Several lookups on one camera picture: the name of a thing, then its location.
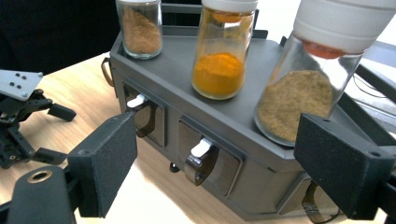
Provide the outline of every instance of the spice rack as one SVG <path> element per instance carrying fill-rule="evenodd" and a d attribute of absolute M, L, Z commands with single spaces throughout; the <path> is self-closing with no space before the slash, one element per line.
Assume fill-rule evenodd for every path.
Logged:
<path fill-rule="evenodd" d="M 144 139 L 172 162 L 171 168 L 179 168 L 187 178 L 196 174 L 187 162 L 191 150 L 203 138 L 212 142 L 217 160 L 201 186 L 241 218 L 304 216 L 301 199 L 310 184 L 309 175 L 294 159 L 293 148 L 265 138 L 253 120 L 254 106 L 282 47 L 266 40 L 265 32 L 255 31 L 247 55 L 244 87 L 232 99 L 214 101 L 202 97 L 191 86 L 196 34 L 196 27 L 164 26 L 162 53 L 146 61 L 128 57 L 120 36 L 117 38 L 110 61 L 121 111 L 137 94 L 156 105 L 155 111 L 147 109 L 136 114 L 136 127 L 153 116 L 155 129 Z M 347 96 L 340 104 L 354 108 Z M 364 112 L 358 108 L 353 111 L 358 113 L 355 118 L 337 106 L 331 120 L 372 141 L 357 125 Z M 376 132 L 386 133 L 380 128 Z M 333 208 L 328 201 L 324 203 Z"/>

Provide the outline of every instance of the wooden surface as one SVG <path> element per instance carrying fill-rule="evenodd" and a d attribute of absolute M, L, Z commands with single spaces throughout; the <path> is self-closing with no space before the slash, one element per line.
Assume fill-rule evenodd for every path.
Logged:
<path fill-rule="evenodd" d="M 106 55 L 45 76 L 38 85 L 54 103 L 77 112 L 65 122 L 47 111 L 34 113 L 21 123 L 20 131 L 34 149 L 45 147 L 69 152 L 106 119 L 120 113 L 114 89 L 107 85 L 100 68 Z M 169 161 L 142 139 L 137 139 L 138 158 L 126 177 L 107 217 L 81 218 L 78 223 L 245 223 L 233 211 L 201 187 L 193 186 L 182 172 L 169 172 Z M 0 204 L 11 200 L 15 181 L 46 164 L 30 161 L 0 168 Z M 375 221 L 343 223 L 383 223 Z M 264 220 L 252 223 L 310 223 L 306 217 Z"/>

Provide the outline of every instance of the jar with brown spice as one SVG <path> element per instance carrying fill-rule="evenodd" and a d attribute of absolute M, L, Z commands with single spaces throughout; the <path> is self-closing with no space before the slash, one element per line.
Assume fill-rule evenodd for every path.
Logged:
<path fill-rule="evenodd" d="M 269 139 L 294 147 L 302 113 L 328 118 L 396 1 L 302 0 L 293 31 L 255 108 Z"/>
<path fill-rule="evenodd" d="M 157 56 L 163 48 L 160 0 L 116 0 L 122 44 L 136 59 Z"/>
<path fill-rule="evenodd" d="M 206 98 L 235 96 L 245 80 L 245 61 L 258 0 L 203 0 L 191 84 Z"/>

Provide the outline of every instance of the wooden table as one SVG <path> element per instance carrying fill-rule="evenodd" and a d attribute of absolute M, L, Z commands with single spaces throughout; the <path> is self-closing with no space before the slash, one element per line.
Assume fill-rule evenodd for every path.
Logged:
<path fill-rule="evenodd" d="M 107 85 L 100 64 L 107 55 L 75 64 L 45 76 L 38 88 L 54 103 L 77 112 L 71 122 L 34 113 L 20 131 L 34 149 L 45 147 L 68 153 L 106 119 L 120 113 L 114 89 Z M 138 158 L 120 188 L 106 219 L 81 218 L 78 223 L 246 223 L 202 187 L 195 187 L 182 172 L 169 171 L 169 161 L 142 139 L 137 139 Z M 46 164 L 30 161 L 0 168 L 0 204 L 11 200 L 16 180 Z M 375 221 L 383 223 L 380 211 Z M 263 220 L 252 223 L 310 223 L 306 217 Z"/>

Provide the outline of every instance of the spice jar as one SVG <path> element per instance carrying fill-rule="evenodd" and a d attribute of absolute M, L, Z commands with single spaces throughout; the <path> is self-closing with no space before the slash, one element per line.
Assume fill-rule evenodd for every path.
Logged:
<path fill-rule="evenodd" d="M 136 59 L 157 56 L 163 48 L 160 0 L 116 0 L 122 44 Z"/>
<path fill-rule="evenodd" d="M 395 10 L 394 0 L 302 0 L 255 108 L 255 123 L 264 135 L 293 147 L 302 113 L 328 118 Z"/>
<path fill-rule="evenodd" d="M 191 84 L 204 97 L 235 96 L 245 79 L 245 61 L 258 0 L 203 0 Z"/>

